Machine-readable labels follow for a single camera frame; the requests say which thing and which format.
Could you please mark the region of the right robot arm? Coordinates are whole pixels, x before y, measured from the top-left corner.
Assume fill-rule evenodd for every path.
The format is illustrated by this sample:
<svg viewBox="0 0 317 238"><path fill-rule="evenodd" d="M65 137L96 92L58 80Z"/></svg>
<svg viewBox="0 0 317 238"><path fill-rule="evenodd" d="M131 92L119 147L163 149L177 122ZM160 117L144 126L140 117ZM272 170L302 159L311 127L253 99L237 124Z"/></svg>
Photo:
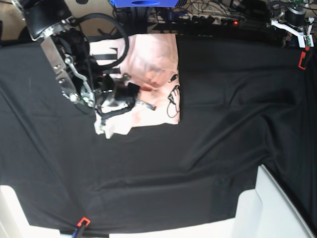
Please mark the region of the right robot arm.
<svg viewBox="0 0 317 238"><path fill-rule="evenodd" d="M115 18L104 13L75 18L63 0L14 0L12 4L21 13L31 39L41 42L64 97L94 109L103 119L133 109L140 87L127 78L113 80L108 74L129 51L128 35ZM80 26L94 18L114 24L124 40L122 55L106 65L98 65L96 56L89 54L90 44Z"/></svg>

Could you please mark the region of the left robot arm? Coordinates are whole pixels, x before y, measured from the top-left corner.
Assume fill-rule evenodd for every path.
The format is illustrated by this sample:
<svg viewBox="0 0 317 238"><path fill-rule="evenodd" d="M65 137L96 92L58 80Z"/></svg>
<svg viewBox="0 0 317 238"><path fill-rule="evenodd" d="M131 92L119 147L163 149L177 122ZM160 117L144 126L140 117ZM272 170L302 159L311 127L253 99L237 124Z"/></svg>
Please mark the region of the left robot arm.
<svg viewBox="0 0 317 238"><path fill-rule="evenodd" d="M307 25L306 13L310 0L273 0L267 7L275 20L294 27Z"/></svg>

